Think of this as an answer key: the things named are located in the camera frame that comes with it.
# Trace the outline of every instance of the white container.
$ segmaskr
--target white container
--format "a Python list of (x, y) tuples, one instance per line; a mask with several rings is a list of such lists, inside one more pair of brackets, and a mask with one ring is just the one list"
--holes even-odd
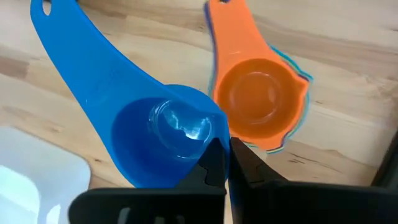
[(67, 224), (90, 183), (88, 163), (11, 127), (0, 127), (0, 224)]

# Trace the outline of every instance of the blue plastic scoop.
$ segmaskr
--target blue plastic scoop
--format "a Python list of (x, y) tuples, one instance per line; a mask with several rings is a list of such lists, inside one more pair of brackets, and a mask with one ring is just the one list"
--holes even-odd
[(34, 27), (57, 70), (136, 187), (173, 187), (213, 138), (229, 155), (226, 115), (202, 92), (163, 85), (96, 29), (74, 0), (32, 0)]

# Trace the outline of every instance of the wood grain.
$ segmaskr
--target wood grain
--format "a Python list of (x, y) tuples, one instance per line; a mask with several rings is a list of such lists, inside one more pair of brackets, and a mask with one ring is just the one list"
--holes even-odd
[[(91, 187), (131, 186), (43, 49), (28, 0), (0, 0), (0, 123), (87, 159)], [(203, 0), (81, 0), (123, 54), (164, 83), (207, 93)], [(368, 185), (398, 126), (398, 3), (248, 0), (268, 43), (311, 73), (310, 111), (285, 151), (256, 151), (291, 180)]]

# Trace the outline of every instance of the wooden countertop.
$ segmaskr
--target wooden countertop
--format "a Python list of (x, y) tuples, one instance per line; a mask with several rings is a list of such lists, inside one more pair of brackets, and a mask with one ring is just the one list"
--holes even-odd
[[(207, 91), (213, 52), (204, 0), (80, 3), (98, 29), (149, 74)], [(84, 157), (91, 187), (130, 186), (47, 57), (29, 4), (0, 1), (0, 124)], [(267, 163), (290, 180), (368, 185), (398, 126), (398, 2), (248, 4), (268, 43), (315, 78), (304, 126)]]

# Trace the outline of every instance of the orange plastic scoop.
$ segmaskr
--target orange plastic scoop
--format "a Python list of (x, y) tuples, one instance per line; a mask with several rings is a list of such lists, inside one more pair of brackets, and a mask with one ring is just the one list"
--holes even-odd
[(309, 82), (270, 49), (244, 0), (209, 0), (216, 45), (213, 99), (231, 135), (261, 149), (281, 147), (300, 120)]

